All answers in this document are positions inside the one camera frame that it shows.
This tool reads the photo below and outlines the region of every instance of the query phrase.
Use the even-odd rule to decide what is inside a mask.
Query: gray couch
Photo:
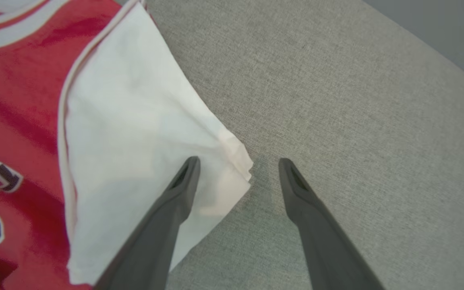
[[[309,289],[291,158],[389,290],[464,290],[464,72],[361,0],[148,0],[252,188],[169,289]]]

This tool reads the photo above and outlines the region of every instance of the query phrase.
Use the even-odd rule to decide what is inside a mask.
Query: red jersey
[[[57,153],[59,96],[112,0],[50,0],[0,15],[0,289],[70,285]]]

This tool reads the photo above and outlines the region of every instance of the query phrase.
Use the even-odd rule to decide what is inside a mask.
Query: gray mattress
[[[148,0],[252,188],[169,289],[309,289],[291,158],[389,290],[464,290],[464,72],[361,0]]]

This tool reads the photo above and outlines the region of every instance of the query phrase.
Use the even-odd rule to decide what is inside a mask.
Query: gray fabric surface
[[[389,290],[464,289],[464,73],[361,0],[149,0],[252,188],[168,289],[308,289],[291,158]]]

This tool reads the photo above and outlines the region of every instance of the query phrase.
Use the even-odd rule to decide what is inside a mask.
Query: white sleeve
[[[139,4],[85,62],[67,105],[73,284],[95,284],[188,157],[199,156],[201,175],[171,269],[250,187],[244,145],[199,98]]]

